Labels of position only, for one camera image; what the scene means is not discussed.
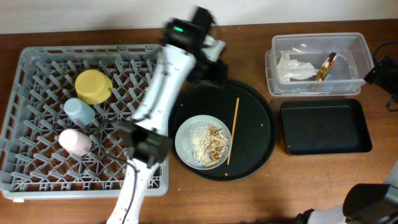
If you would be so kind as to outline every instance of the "pink cup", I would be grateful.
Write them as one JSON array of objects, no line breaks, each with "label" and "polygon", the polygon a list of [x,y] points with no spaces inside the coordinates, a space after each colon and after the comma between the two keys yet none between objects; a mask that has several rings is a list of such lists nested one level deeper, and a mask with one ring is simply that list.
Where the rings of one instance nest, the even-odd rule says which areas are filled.
[{"label": "pink cup", "polygon": [[75,153],[79,156],[84,156],[91,148],[91,139],[74,129],[63,130],[58,141],[70,154]]}]

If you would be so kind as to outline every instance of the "chopstick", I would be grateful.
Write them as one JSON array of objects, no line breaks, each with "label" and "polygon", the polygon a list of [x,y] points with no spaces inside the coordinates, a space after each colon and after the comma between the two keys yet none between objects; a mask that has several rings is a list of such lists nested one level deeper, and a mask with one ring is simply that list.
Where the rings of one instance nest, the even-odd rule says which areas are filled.
[{"label": "chopstick", "polygon": [[231,158],[231,153],[232,153],[232,143],[234,141],[235,124],[236,124],[236,116],[238,115],[238,108],[239,108],[239,98],[236,99],[234,123],[232,124],[231,152],[229,152],[228,161],[226,163],[227,166],[229,165],[229,159]]}]

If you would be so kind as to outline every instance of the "green light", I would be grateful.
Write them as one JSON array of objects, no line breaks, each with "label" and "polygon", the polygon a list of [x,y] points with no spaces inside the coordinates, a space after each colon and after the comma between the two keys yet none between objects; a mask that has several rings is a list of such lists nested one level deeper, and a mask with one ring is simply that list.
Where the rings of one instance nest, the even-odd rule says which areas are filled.
[{"label": "green light", "polygon": [[174,27],[174,30],[177,30],[177,31],[179,31],[179,32],[183,32],[183,31],[184,31],[183,29],[181,29],[181,28],[179,28],[179,27]]}]

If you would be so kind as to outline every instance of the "yellow cup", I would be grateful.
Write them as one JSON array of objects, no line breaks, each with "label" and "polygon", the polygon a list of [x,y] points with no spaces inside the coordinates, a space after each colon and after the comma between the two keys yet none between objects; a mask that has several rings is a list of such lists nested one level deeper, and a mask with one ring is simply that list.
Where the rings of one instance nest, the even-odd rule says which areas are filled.
[{"label": "yellow cup", "polygon": [[102,103],[112,94],[112,81],[97,70],[79,74],[75,81],[77,96],[88,105]]}]

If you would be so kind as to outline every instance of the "cup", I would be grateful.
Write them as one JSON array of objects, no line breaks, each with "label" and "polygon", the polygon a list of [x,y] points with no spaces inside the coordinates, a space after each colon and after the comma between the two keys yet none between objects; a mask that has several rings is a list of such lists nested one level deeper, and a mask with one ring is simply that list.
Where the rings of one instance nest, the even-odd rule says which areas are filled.
[{"label": "cup", "polygon": [[58,141],[70,154],[75,153],[79,156],[84,156],[91,148],[91,139],[74,129],[63,130]]},{"label": "cup", "polygon": [[103,73],[91,69],[77,76],[75,81],[77,96],[88,105],[102,103],[112,94],[112,81]]},{"label": "cup", "polygon": [[78,98],[67,100],[63,110],[74,123],[76,120],[80,120],[84,125],[89,125],[95,117],[94,109]]}]

